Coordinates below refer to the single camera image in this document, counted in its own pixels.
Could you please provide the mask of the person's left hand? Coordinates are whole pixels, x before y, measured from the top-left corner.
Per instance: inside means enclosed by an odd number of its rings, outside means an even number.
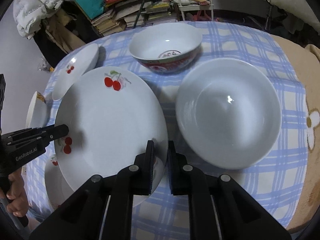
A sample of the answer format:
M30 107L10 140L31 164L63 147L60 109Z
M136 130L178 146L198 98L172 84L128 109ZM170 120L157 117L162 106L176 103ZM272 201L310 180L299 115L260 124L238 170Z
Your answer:
M7 205L8 213L16 217L23 217L28 212L28 198L24 189L22 168L19 168L8 176L10 189L7 193L1 191L1 199L7 197L11 202Z

